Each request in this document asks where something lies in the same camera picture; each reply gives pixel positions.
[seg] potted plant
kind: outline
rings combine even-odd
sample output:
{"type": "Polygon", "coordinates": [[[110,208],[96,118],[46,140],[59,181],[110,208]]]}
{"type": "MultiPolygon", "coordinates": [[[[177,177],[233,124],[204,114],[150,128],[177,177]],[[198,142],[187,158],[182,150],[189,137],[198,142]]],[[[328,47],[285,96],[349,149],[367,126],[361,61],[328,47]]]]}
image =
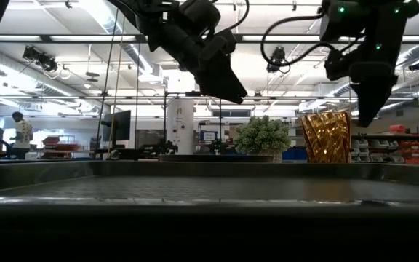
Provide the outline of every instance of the potted plant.
{"type": "Polygon", "coordinates": [[[289,128],[280,120],[252,117],[248,124],[237,127],[239,137],[234,140],[239,153],[272,156],[282,162],[282,152],[290,147],[289,128]]]}

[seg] ceiling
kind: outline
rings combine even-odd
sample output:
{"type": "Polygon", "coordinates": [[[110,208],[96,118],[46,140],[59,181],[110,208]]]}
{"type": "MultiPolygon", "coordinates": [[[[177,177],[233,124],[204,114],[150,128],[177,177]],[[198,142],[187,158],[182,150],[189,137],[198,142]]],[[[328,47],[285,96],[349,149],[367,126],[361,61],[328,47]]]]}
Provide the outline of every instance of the ceiling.
{"type": "MultiPolygon", "coordinates": [[[[236,11],[234,11],[233,1],[219,0],[216,7],[221,13],[221,20],[216,29],[219,31],[229,27],[240,18],[245,11],[242,0],[236,0],[236,11]]],[[[0,24],[0,34],[105,34],[105,30],[93,17],[92,8],[100,12],[111,11],[116,13],[116,8],[103,0],[79,0],[70,1],[72,9],[64,7],[64,1],[56,0],[11,0],[8,10],[5,12],[0,24]]],[[[292,16],[315,15],[320,0],[297,0],[297,9],[292,11],[292,1],[288,0],[251,0],[250,13],[247,19],[236,29],[234,33],[243,34],[262,34],[267,27],[277,20],[292,16]]],[[[119,14],[118,23],[125,33],[139,33],[128,21],[122,24],[124,17],[119,14]]],[[[277,34],[313,34],[319,33],[319,21],[301,21],[287,23],[276,28],[272,33],[277,34]]],[[[419,35],[419,15],[409,20],[406,35],[419,35]]],[[[46,77],[56,78],[59,82],[69,88],[72,88],[85,95],[99,95],[104,87],[107,87],[109,94],[113,95],[118,88],[117,95],[133,96],[136,95],[163,95],[163,84],[152,84],[149,82],[138,81],[137,66],[129,55],[122,51],[118,44],[114,44],[111,49],[110,44],[92,44],[89,57],[88,44],[24,44],[24,43],[0,43],[0,54],[11,58],[16,62],[28,66],[38,71],[40,68],[36,65],[28,64],[22,59],[25,46],[35,46],[42,52],[49,53],[56,57],[56,61],[63,66],[65,70],[48,74],[46,77]],[[106,83],[107,62],[111,55],[111,67],[106,83]],[[90,83],[92,86],[87,89],[84,84],[87,83],[87,71],[100,74],[98,82],[90,83]]],[[[267,44],[266,52],[270,54],[278,44],[267,44]]],[[[308,49],[310,44],[282,44],[289,59],[297,57],[308,49]]],[[[401,51],[406,52],[415,45],[402,45],[401,51]]],[[[164,50],[157,49],[150,52],[147,44],[136,44],[135,47],[140,54],[151,64],[160,65],[164,69],[164,75],[170,74],[173,68],[176,68],[175,62],[164,50]]],[[[239,77],[249,95],[255,92],[262,92],[266,96],[320,96],[336,88],[346,79],[340,79],[331,82],[325,77],[322,68],[322,61],[327,56],[327,49],[316,49],[308,55],[303,61],[292,66],[288,74],[268,74],[266,72],[266,62],[260,55],[259,44],[238,44],[236,51],[231,56],[232,69],[239,77]]],[[[416,77],[419,72],[407,72],[405,77],[400,77],[400,81],[409,77],[416,77]]],[[[396,91],[396,94],[411,94],[407,87],[396,91]]],[[[118,100],[118,104],[134,104],[135,101],[118,100]]],[[[140,100],[141,104],[152,104],[147,100],[140,100]]],[[[283,100],[276,106],[298,105],[302,100],[283,100]]],[[[336,105],[338,108],[350,105],[342,102],[336,105]]]]}

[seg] plant pot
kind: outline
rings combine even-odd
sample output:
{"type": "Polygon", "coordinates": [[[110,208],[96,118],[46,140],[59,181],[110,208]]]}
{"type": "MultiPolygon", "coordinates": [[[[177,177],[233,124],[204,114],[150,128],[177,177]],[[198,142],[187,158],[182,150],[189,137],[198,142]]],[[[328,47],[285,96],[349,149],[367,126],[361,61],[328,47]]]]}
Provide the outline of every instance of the plant pot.
{"type": "Polygon", "coordinates": [[[272,156],[273,163],[282,163],[282,152],[279,151],[261,151],[258,156],[272,156]]]}

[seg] white shirt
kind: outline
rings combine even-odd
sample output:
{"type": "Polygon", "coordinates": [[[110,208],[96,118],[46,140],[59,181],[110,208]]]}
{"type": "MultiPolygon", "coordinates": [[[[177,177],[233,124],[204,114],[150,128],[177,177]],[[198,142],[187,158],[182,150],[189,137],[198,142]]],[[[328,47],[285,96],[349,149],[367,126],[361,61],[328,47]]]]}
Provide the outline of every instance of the white shirt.
{"type": "Polygon", "coordinates": [[[33,134],[32,126],[25,120],[20,120],[15,123],[15,132],[21,133],[22,138],[15,141],[14,148],[30,148],[30,137],[33,134]]]}

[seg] green plant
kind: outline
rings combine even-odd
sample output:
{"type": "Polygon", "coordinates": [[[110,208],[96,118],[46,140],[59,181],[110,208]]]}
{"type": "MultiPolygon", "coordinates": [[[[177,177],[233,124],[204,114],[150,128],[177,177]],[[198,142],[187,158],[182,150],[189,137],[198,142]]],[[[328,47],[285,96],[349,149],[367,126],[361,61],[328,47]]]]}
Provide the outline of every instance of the green plant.
{"type": "Polygon", "coordinates": [[[280,153],[290,147],[289,128],[280,120],[252,117],[248,124],[237,127],[236,150],[243,154],[280,153]]]}

